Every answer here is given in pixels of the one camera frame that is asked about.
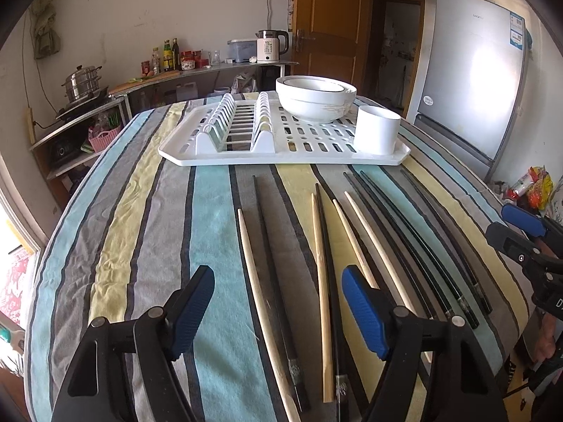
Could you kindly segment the person's right hand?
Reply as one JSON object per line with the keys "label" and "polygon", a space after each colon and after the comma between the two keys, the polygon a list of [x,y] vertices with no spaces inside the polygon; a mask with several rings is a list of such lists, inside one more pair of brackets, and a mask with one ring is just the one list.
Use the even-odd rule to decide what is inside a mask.
{"label": "person's right hand", "polygon": [[555,328],[557,319],[549,313],[542,318],[538,339],[534,347],[534,361],[543,362],[555,353]]}

